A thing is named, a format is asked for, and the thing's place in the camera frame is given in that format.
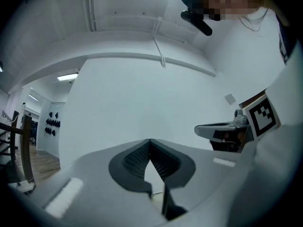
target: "white ceiling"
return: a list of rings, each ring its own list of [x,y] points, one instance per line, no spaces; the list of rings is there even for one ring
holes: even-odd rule
[[[203,50],[207,37],[181,19],[181,0],[28,0],[16,11],[0,37],[0,89],[7,92],[25,65],[54,42],[74,33],[103,30],[151,32],[161,17],[158,34]],[[206,21],[215,33],[223,22]]]

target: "staircase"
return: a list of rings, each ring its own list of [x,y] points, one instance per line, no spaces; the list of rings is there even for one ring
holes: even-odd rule
[[[13,121],[17,118],[18,112],[14,112]],[[35,181],[30,163],[29,155],[29,135],[31,117],[24,115],[22,129],[16,128],[17,119],[8,126],[11,122],[10,118],[0,117],[0,179],[8,183],[10,186],[17,189],[23,189],[22,192],[33,190]],[[24,175],[16,165],[15,154],[15,137],[16,134],[21,135],[21,158]]]

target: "fluorescent light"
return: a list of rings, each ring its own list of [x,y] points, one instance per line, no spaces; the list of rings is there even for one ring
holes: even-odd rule
[[[28,94],[30,97],[32,97],[33,99],[35,99],[35,100],[37,100],[38,101],[38,99],[36,99],[35,97],[33,97],[33,96],[31,96],[30,94]]]
[[[76,79],[77,76],[78,76],[77,73],[73,73],[73,74],[69,74],[69,75],[60,76],[60,77],[58,77],[58,80],[59,81],[72,80],[72,79]]]

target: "person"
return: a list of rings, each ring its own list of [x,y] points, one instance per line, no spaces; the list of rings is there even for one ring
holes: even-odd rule
[[[208,14],[224,15],[248,15],[264,7],[276,13],[280,26],[280,53],[286,63],[297,41],[297,36],[291,28],[291,23],[282,12],[281,8],[273,0],[198,0],[202,4],[193,5],[203,8]]]

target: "white strip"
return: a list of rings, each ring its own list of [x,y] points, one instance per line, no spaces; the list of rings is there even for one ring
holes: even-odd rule
[[[221,164],[221,165],[225,165],[225,166],[229,166],[229,167],[234,167],[236,165],[236,163],[234,161],[228,161],[228,160],[223,160],[220,158],[214,158],[213,162]]]
[[[79,178],[71,178],[68,184],[45,208],[45,211],[55,218],[62,218],[72,201],[83,188],[83,181]]]

